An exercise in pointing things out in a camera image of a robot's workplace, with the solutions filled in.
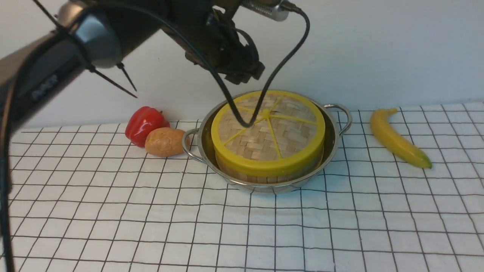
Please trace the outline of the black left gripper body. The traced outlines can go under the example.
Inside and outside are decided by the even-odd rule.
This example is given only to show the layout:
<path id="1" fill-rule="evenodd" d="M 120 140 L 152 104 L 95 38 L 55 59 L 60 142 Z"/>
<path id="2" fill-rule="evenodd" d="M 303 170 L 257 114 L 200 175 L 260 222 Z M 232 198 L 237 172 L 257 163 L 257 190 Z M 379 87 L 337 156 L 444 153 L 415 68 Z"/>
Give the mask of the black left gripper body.
<path id="1" fill-rule="evenodd" d="M 237 29 L 240 0 L 168 0 L 167 19 L 233 84 L 258 80 L 265 67 L 252 38 Z"/>

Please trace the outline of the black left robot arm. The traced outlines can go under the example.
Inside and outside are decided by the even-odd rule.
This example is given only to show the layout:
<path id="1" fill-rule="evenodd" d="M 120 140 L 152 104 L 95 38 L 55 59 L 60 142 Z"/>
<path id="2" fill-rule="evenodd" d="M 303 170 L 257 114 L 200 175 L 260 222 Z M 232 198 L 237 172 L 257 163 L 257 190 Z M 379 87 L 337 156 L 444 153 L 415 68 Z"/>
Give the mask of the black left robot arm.
<path id="1" fill-rule="evenodd" d="M 9 115 L 17 131 L 83 71 L 111 68 L 159 30 L 186 59 L 233 83 L 259 79 L 264 65 L 253 41 L 240 42 L 232 20 L 240 0 L 69 0 L 59 26 L 1 59 L 1 110 L 21 73 Z"/>

